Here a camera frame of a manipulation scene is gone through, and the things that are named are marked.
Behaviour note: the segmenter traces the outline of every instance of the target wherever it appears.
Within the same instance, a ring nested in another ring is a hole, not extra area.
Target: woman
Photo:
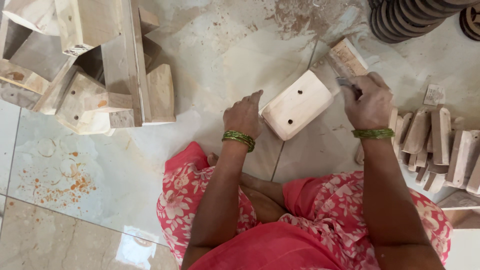
[[[343,86],[353,127],[384,130],[392,94],[377,73]],[[225,111],[225,131],[256,139],[262,91]],[[181,269],[441,270],[451,224],[405,184],[390,138],[362,138],[364,172],[278,184],[241,172],[248,143],[220,157],[191,143],[165,164],[157,215]]]

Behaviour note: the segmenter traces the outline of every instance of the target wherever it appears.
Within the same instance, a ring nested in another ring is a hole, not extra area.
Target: hand
[[[263,90],[244,97],[235,102],[232,108],[225,110],[223,123],[225,131],[234,130],[245,133],[254,140],[262,133],[262,119],[258,114],[258,102],[264,93]]]
[[[382,77],[376,72],[352,79],[352,83],[362,90],[363,95],[356,100],[353,89],[342,86],[345,98],[345,113],[357,130],[388,128],[392,93]]]

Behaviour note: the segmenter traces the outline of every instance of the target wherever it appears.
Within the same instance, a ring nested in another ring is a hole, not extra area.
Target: finger
[[[377,72],[370,72],[367,74],[367,76],[369,76],[379,87],[390,89],[385,83],[384,79]]]
[[[253,94],[250,96],[250,102],[253,103],[253,104],[258,105],[258,103],[260,102],[260,98],[262,97],[263,94],[264,94],[264,91],[263,91],[263,90],[260,90],[260,91],[257,91],[257,92],[255,92],[255,93],[253,93]]]
[[[355,92],[353,92],[353,89],[348,86],[342,86],[341,87],[342,92],[343,92],[343,98],[345,99],[345,108],[349,108],[353,105],[355,105]]]

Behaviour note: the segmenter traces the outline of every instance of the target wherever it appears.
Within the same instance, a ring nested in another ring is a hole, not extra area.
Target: stack of dark wooden discs
[[[369,3],[373,34],[383,42],[399,43],[432,31],[445,18],[479,0],[369,0]]]
[[[480,4],[462,10],[460,27],[470,39],[480,41]]]

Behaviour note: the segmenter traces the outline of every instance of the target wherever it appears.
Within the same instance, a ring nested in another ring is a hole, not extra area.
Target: wooden plank
[[[138,11],[140,13],[140,28],[143,36],[160,27],[160,21],[155,14],[143,7],[139,7]]]
[[[447,108],[432,111],[433,163],[450,164],[450,133],[452,132],[450,112]]]
[[[400,115],[397,115],[396,126],[395,126],[395,137],[393,141],[393,150],[397,158],[398,158],[398,153],[400,152],[400,139],[402,137],[402,128],[403,128],[403,117],[401,117]]]
[[[260,114],[282,140],[287,141],[333,103],[333,96],[308,70],[271,100]]]
[[[175,116],[175,94],[170,66],[160,65],[147,75],[149,102],[152,121],[144,124],[172,123],[177,121]]]
[[[118,112],[132,110],[132,96],[117,93],[102,93],[85,98],[85,111]]]
[[[12,0],[5,5],[3,14],[44,35],[60,35],[54,0]]]
[[[480,209],[480,198],[464,190],[455,191],[437,204],[443,210]]]
[[[367,63],[347,38],[336,44],[325,58],[342,77],[352,78],[368,74]]]
[[[431,193],[438,193],[445,182],[445,175],[444,174],[436,174],[430,172],[428,176],[428,180],[423,187],[423,190],[431,192]]]
[[[79,135],[103,134],[110,130],[108,113],[85,111],[85,98],[105,93],[103,85],[85,73],[77,72],[55,118]]]
[[[0,61],[0,79],[41,95],[50,84],[38,74],[14,65],[5,59]]]
[[[12,56],[10,63],[52,82],[65,63],[71,62],[70,66],[73,64],[70,58],[61,52],[60,37],[33,32]]]
[[[118,37],[120,1],[55,0],[63,53],[79,56]]]
[[[429,109],[426,107],[419,108],[413,115],[402,151],[410,154],[418,154],[427,139],[431,124]]]
[[[451,183],[451,186],[461,187],[463,185],[471,143],[472,134],[470,132],[455,132],[452,156],[446,177],[447,182]]]
[[[47,115],[54,115],[55,113],[57,113],[60,104],[62,104],[63,99],[65,98],[65,92],[67,91],[67,87],[72,81],[73,76],[78,71],[82,71],[82,69],[76,65],[71,66],[67,70],[67,72],[62,70],[61,73],[57,76],[58,78],[50,83],[50,86],[45,91],[45,94],[42,95],[42,98],[38,101],[38,103],[32,110],[38,110],[39,112]]]

